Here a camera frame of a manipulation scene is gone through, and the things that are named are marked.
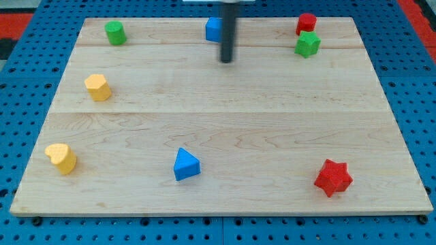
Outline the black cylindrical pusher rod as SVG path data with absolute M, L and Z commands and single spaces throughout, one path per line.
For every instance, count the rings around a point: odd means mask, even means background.
M 234 53 L 238 1 L 222 1 L 220 61 L 231 63 Z

